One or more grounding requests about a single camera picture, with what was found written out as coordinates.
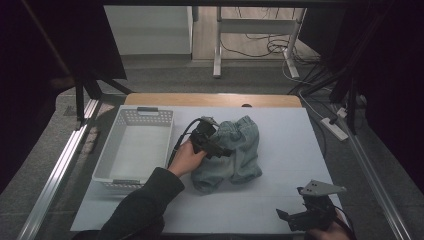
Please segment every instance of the denim fabric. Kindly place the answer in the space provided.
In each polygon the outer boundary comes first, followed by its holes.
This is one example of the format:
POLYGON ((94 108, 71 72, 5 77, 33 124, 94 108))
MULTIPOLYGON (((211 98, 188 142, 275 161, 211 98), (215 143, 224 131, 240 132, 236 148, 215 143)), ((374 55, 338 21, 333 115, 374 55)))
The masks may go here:
POLYGON ((194 187, 212 193, 228 179, 232 184, 243 184, 262 175, 257 164, 259 131, 249 116, 237 122, 222 122, 211 140, 233 150, 230 157, 204 158, 199 168, 191 173, 194 187))

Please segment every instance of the white cable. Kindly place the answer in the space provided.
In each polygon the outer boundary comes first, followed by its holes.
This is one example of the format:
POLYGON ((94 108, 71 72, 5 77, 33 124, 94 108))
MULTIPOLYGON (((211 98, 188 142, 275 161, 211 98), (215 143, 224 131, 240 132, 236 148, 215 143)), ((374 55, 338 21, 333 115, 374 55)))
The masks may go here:
MULTIPOLYGON (((287 76, 287 74, 286 74, 286 72, 284 71, 284 65, 286 65, 285 63, 286 63, 286 61, 287 60, 284 60, 283 61, 283 74, 284 74, 284 77, 286 77, 288 80, 290 80, 290 81, 294 81, 294 82, 299 82, 299 83, 304 83, 304 84, 308 84, 308 85, 314 85, 314 84, 312 84, 312 83, 308 83, 308 82, 305 82, 305 81, 302 81, 302 80, 297 80, 297 79, 294 79, 294 78, 291 78, 291 77, 289 77, 289 76, 287 76)), ((329 88, 321 88, 321 89, 319 89, 319 90, 327 90, 327 91, 329 91, 329 92, 331 92, 331 89, 329 89, 329 88)))
POLYGON ((299 96, 300 96, 300 98, 302 98, 302 100, 309 106, 309 108, 312 110, 312 111, 314 111, 314 113, 316 113, 318 116, 320 116, 322 119, 324 119, 324 117, 321 115, 321 114, 319 114, 317 111, 315 111, 315 109, 311 106, 311 105, 309 105, 309 103, 303 98, 303 96, 302 96, 302 90, 301 91, 299 91, 299 96))

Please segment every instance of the gray carpet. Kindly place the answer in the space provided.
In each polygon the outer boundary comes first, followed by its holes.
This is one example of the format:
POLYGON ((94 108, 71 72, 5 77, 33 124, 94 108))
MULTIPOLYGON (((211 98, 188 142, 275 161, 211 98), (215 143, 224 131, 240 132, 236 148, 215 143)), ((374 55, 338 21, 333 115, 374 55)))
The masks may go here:
MULTIPOLYGON (((286 94, 296 85, 287 80, 276 63, 224 63, 222 78, 212 77, 209 63, 193 62, 149 62, 137 65, 126 63, 128 81, 123 85, 136 92, 193 92, 193 93, 246 93, 286 94)), ((305 76, 310 67, 300 67, 305 76)), ((37 239, 70 239, 69 232, 79 204, 87 189, 91 173, 106 141, 114 120, 117 106, 125 96, 116 89, 101 83, 105 94, 93 127, 85 136, 83 144, 73 159, 55 200, 40 228, 37 239)), ((314 94, 316 99, 328 105, 328 92, 314 94)), ((330 112, 312 99, 310 104, 325 116, 330 112)), ((16 239, 32 206, 37 200, 56 160, 75 127, 75 96, 71 89, 57 99, 57 111, 26 162, 16 174, 8 188, 0 196, 0 239, 16 239)), ((313 112, 311 118, 319 119, 313 112)), ((358 136, 373 160, 388 192, 412 233, 413 239, 424 239, 420 225, 424 219, 424 197, 417 190, 396 159, 369 129, 363 110, 357 117, 358 136)), ((311 121, 333 182, 345 186, 347 193, 340 194, 343 208, 352 218, 358 239, 396 239, 369 187, 348 142, 338 141, 324 129, 311 121)))

